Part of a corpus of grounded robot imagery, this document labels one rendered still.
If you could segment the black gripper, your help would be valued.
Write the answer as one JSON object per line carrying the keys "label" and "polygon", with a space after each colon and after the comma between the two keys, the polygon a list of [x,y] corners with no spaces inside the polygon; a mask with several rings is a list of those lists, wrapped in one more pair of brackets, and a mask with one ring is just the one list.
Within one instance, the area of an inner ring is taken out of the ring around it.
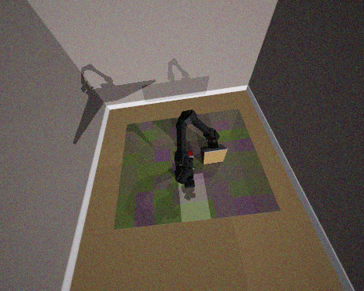
{"label": "black gripper", "polygon": [[191,188],[191,187],[195,186],[194,180],[190,180],[190,179],[193,179],[193,170],[188,173],[189,173],[189,176],[185,182],[185,188]]}

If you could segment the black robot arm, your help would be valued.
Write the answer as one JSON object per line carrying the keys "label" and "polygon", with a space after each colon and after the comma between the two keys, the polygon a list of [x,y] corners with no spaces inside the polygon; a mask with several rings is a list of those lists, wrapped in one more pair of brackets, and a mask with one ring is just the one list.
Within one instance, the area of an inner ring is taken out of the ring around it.
{"label": "black robot arm", "polygon": [[[186,150],[186,127],[189,124],[194,125],[204,133],[204,137],[208,140],[208,148],[218,148],[219,134],[213,128],[206,126],[197,118],[197,114],[193,110],[183,111],[176,123],[177,128],[177,150],[175,152],[175,180],[181,184],[185,184],[189,173],[193,170],[193,158],[189,157]],[[179,165],[182,166],[179,166]]]}

